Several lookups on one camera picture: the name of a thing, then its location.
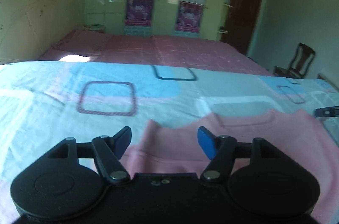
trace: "brown door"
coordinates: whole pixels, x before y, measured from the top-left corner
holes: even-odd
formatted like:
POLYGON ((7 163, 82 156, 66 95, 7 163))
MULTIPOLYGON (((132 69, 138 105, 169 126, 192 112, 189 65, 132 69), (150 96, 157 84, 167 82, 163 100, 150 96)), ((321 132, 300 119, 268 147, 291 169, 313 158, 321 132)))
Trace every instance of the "brown door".
POLYGON ((261 0, 231 0, 224 28, 229 31, 223 35, 222 42, 235 47, 246 54, 250 45, 253 30, 259 13, 261 0))

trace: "metal pin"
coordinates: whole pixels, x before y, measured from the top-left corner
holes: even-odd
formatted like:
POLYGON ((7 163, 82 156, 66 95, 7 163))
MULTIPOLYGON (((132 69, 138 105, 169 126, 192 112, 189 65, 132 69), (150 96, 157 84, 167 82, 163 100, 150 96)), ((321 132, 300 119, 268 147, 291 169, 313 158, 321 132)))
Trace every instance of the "metal pin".
POLYGON ((150 184, 153 185, 153 186, 160 186, 161 185, 161 183, 159 181, 152 181, 150 184))
POLYGON ((110 174, 110 177, 113 179, 113 180, 116 180, 116 181, 120 181, 120 180, 123 180, 127 177, 127 173, 124 172, 124 171, 114 171, 110 174))
POLYGON ((214 180, 220 177, 220 173, 216 170, 208 170, 203 175, 207 180, 214 180))

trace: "chair backrest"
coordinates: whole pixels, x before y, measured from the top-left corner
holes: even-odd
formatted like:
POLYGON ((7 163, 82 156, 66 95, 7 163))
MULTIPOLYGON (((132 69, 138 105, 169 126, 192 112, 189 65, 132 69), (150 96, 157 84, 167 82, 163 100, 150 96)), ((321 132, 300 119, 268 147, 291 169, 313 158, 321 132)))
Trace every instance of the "chair backrest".
POLYGON ((289 72, 291 72, 292 74, 300 77, 300 78, 304 78, 307 75, 308 69, 311 65, 311 63, 313 62, 314 58, 316 56, 316 52, 308 47, 307 45, 303 44, 303 43, 299 43, 296 53, 294 55, 294 58, 292 59, 292 61, 289 64, 289 72), (305 71, 303 72, 303 74, 301 73, 301 70, 304 67, 304 64, 306 63, 306 61, 309 59, 307 66, 305 68, 305 71))

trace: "pink cloth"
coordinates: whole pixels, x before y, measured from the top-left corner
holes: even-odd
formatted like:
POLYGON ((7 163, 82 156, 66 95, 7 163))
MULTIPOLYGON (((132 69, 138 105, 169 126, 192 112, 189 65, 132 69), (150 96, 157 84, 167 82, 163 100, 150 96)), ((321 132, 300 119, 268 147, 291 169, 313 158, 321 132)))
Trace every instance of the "pink cloth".
MULTIPOLYGON (((262 137, 275 145, 317 178, 321 194, 312 216, 322 224, 331 221, 339 208, 339 148, 320 122, 303 110, 292 115, 272 110, 239 118, 212 113, 179 129, 151 120, 141 144, 128 148, 121 162, 132 176, 135 172, 200 175, 209 163, 197 142, 200 126, 240 142, 262 137)), ((248 159, 236 160, 233 171, 248 163, 248 159)))
POLYGON ((179 36, 153 36, 162 65, 271 76, 267 70, 220 41, 179 36))
POLYGON ((67 55, 89 56, 91 61, 164 65, 271 76, 232 46, 200 38, 178 36, 109 35, 75 30, 38 60, 55 61, 67 55))

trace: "blue and white bedspread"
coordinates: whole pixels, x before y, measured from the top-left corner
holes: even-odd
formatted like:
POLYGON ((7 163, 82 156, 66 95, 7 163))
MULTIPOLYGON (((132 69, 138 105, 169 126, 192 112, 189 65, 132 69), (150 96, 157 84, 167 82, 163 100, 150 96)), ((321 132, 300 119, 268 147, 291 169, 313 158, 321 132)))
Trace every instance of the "blue and white bedspread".
MULTIPOLYGON (((138 144, 150 119, 177 128, 211 112, 250 116, 302 108, 312 114, 336 105, 339 93, 321 80, 95 62, 2 65, 0 223, 9 221, 2 210, 9 206, 3 204, 9 196, 4 183, 66 137, 88 142, 129 126, 138 144)), ((338 120, 324 124, 339 143, 338 120)))

